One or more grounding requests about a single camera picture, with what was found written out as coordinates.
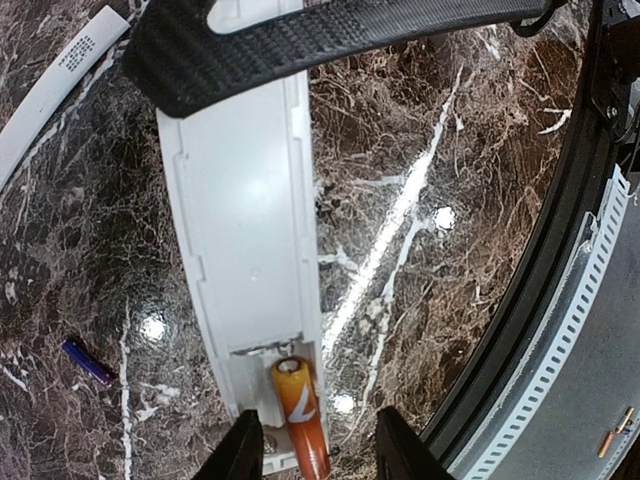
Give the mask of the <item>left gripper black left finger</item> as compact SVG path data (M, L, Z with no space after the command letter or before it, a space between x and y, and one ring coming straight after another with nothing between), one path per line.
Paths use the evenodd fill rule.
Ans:
M264 435L256 410L245 410L197 472L197 480L260 480Z

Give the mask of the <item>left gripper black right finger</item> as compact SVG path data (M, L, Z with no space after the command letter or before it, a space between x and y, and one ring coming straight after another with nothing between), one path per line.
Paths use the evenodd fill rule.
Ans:
M454 480L393 406L377 412L375 451L378 479Z

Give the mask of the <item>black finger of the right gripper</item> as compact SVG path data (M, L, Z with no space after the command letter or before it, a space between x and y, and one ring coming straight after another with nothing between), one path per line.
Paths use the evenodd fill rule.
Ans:
M329 1L216 33L213 6L150 2L123 56L127 77L172 118L350 55L545 11L542 1Z

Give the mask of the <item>orange battery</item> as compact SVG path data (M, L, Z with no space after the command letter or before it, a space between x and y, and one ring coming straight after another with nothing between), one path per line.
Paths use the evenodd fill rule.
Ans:
M328 479L329 454L309 363L297 356L271 368L284 420L304 479Z

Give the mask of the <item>white remote battery cover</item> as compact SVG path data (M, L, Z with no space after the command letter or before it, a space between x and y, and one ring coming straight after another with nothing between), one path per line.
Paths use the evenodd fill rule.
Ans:
M2 184L63 100L129 28L129 22L106 5L47 67L1 131Z

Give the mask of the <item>white remote control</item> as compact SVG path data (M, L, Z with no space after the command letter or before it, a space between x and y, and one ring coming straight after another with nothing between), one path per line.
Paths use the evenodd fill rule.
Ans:
M265 473L299 468L272 379L311 368L324 430L308 78L250 89L183 119L157 116L201 336L230 418L256 410Z

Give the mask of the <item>purple battery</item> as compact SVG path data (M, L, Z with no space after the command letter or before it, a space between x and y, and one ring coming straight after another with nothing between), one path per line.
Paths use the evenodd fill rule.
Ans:
M62 348L77 365L99 383L104 386L111 386L114 383L115 377L111 371L89 353L76 339L67 339L63 343Z

